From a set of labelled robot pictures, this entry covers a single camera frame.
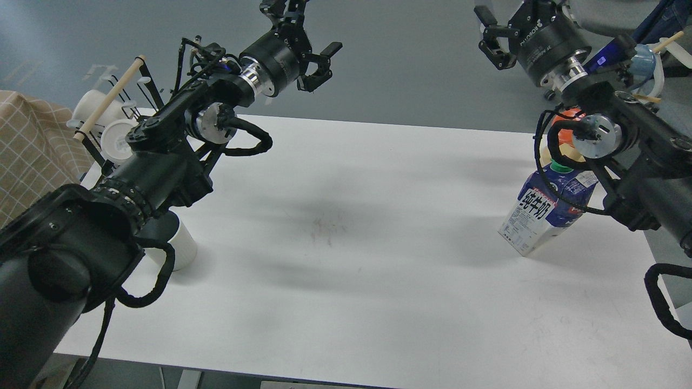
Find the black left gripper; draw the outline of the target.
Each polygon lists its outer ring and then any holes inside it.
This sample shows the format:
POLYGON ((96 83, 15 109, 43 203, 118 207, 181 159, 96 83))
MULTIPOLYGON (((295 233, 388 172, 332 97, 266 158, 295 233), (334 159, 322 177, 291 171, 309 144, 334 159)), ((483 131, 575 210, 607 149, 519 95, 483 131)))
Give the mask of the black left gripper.
POLYGON ((297 80, 297 89, 314 92, 332 77, 331 59, 343 42, 331 42, 314 54, 303 27, 308 1, 262 1, 259 9, 272 22, 272 29, 240 54, 241 78, 254 96, 275 98, 297 80), (306 75, 310 63, 317 65, 306 75))

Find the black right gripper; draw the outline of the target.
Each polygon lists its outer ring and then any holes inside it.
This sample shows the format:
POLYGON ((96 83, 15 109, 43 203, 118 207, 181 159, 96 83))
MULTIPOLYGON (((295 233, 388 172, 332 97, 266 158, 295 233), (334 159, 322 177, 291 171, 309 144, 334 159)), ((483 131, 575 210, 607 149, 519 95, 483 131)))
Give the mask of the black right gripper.
POLYGON ((536 86, 546 74, 569 57, 583 61, 591 53, 573 22, 553 1, 524 1, 509 20, 500 25, 486 5, 476 5, 474 13, 483 25, 479 49, 498 70, 513 68, 518 62, 536 86), (511 29, 518 30, 511 37, 511 29), (498 37, 509 38, 504 51, 498 37))

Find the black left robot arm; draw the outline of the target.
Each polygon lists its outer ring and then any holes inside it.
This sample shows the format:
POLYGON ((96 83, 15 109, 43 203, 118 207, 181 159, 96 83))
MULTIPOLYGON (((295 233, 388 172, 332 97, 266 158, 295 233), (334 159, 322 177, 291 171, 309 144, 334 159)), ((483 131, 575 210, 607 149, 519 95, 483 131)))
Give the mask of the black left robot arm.
POLYGON ((218 159, 267 152, 274 141, 236 116, 260 94, 291 82, 312 92, 332 77, 331 42, 314 52, 304 29, 305 1, 264 1, 269 32, 240 56, 183 38, 170 100, 128 132, 132 155, 88 189, 66 184, 2 229, 2 388, 27 388, 82 313, 104 306, 91 371, 119 302, 141 308, 161 297, 175 249, 141 229, 170 207, 190 207, 212 192, 218 159))

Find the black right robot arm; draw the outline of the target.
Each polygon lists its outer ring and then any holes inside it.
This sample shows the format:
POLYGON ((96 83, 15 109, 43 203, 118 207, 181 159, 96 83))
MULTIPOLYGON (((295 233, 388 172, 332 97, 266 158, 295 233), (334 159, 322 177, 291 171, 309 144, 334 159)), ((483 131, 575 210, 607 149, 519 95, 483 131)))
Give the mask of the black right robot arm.
POLYGON ((541 141, 559 165, 591 171, 606 194, 602 209, 570 205, 606 215, 630 231, 667 230, 690 255, 690 137, 657 117, 633 96, 621 73, 637 42, 617 36, 588 59, 591 47, 554 1, 523 1, 505 25, 489 6, 476 3, 479 49, 499 70, 521 65, 537 86, 555 90, 581 120, 551 125, 557 110, 541 113, 534 135, 534 161, 541 141))

